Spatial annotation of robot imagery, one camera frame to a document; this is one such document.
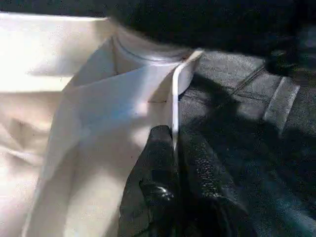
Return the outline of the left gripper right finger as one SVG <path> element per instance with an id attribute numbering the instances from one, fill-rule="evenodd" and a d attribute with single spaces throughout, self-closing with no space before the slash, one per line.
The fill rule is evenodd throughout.
<path id="1" fill-rule="evenodd" d="M 197 131 L 178 138 L 180 180 L 187 216 L 199 237 L 250 237 L 252 224 L 217 154 Z"/>

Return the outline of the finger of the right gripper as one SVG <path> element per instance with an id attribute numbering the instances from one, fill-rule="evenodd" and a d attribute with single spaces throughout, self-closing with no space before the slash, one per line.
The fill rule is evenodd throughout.
<path id="1" fill-rule="evenodd" d="M 268 53 L 255 0 L 114 0 L 110 16 L 153 41 L 235 53 Z"/>

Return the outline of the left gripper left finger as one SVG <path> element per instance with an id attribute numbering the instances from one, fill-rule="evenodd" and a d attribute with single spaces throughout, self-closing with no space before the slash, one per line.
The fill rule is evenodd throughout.
<path id="1" fill-rule="evenodd" d="M 119 208 L 121 237 L 175 237 L 179 233 L 178 166 L 170 128 L 158 125 L 134 165 Z"/>

